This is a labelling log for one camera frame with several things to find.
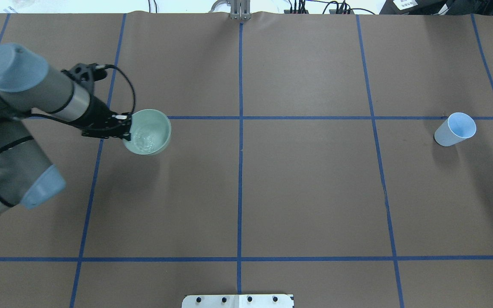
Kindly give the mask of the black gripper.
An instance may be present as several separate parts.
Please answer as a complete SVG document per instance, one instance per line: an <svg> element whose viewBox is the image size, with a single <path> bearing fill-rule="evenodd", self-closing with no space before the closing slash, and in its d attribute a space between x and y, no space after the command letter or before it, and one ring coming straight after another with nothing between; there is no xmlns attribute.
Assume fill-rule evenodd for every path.
<svg viewBox="0 0 493 308"><path fill-rule="evenodd" d="M132 113L116 113L96 96L80 118L81 135L88 138L131 139Z"/></svg>

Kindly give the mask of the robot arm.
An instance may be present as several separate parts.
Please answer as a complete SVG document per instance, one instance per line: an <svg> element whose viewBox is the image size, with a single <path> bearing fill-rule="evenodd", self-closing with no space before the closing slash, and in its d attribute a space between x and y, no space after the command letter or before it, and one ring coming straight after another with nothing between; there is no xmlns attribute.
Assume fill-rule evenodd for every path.
<svg viewBox="0 0 493 308"><path fill-rule="evenodd" d="M58 195L66 181L23 124L43 118L87 138L131 140L132 112L116 113L95 96L111 64L57 70L18 43L0 45L0 214L16 205L35 208Z"/></svg>

